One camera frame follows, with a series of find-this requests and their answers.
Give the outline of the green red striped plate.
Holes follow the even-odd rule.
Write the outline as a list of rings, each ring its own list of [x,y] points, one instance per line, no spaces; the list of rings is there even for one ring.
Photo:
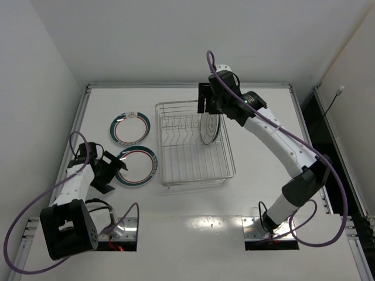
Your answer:
[[[156,154],[148,147],[135,145],[122,150],[117,159],[122,161],[127,169],[121,169],[116,179],[129,188],[138,188],[152,180],[158,169]]]
[[[109,134],[115,143],[129,146],[143,142],[150,130],[151,123],[145,114],[130,111],[114,118],[109,128]]]

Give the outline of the white plate teal rim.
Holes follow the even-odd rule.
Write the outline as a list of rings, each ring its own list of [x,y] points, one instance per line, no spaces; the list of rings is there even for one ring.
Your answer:
[[[200,137],[205,145],[213,142],[217,130],[217,116],[207,112],[201,115],[200,119]]]

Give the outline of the blue floral plate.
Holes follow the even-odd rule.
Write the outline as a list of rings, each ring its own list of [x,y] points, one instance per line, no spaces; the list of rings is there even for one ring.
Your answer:
[[[220,116],[218,115],[218,116],[217,116],[217,130],[216,130],[215,137],[214,137],[214,139],[213,139],[214,142],[216,141],[216,139],[217,139],[218,136],[219,136],[220,129],[221,129],[221,118],[220,118]]]

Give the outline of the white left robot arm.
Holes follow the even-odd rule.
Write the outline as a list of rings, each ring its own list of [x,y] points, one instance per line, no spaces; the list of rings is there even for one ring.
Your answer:
[[[69,161],[68,179],[52,205],[40,212],[40,222],[49,256],[58,261],[98,248],[98,231],[86,207],[90,187],[101,194],[114,190],[110,185],[120,170],[127,170],[126,164],[110,152],[103,150],[98,155],[95,142],[80,144]]]

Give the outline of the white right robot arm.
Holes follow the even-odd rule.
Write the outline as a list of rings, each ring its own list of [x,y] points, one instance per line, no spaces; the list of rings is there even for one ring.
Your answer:
[[[258,236],[265,237],[323,187],[329,169],[305,145],[282,133],[282,125],[256,92],[241,93],[236,78],[230,67],[216,67],[208,84],[199,85],[198,112],[224,114],[235,120],[277,157],[291,177],[273,205],[254,223]]]

